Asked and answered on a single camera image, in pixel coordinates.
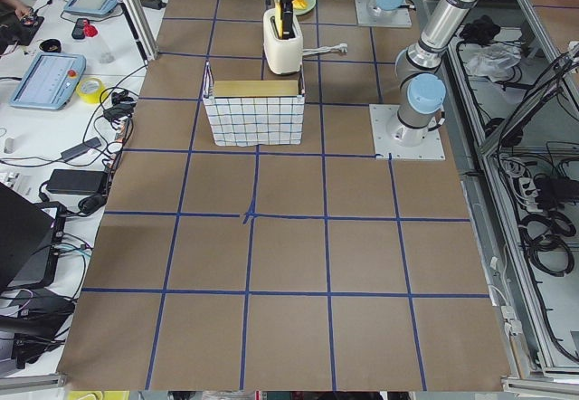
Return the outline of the black gripper, viewer left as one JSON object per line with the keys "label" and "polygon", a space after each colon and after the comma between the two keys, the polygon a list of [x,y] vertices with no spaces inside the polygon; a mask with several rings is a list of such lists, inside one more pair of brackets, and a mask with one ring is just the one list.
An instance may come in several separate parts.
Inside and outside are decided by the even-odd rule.
{"label": "black gripper, viewer left", "polygon": [[274,24],[279,39],[292,39],[295,37],[294,6],[293,2],[275,1]]}

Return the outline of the silver robot arm, viewer right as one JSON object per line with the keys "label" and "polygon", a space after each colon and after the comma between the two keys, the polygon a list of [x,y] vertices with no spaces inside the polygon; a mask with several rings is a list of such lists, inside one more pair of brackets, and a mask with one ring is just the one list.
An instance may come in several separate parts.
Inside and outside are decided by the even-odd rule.
{"label": "silver robot arm, viewer right", "polygon": [[451,37],[477,1],[440,0],[420,39],[399,54],[395,72],[400,82],[401,103],[386,123],[388,135],[399,145],[416,147],[426,137],[446,95],[446,87],[435,72]]}

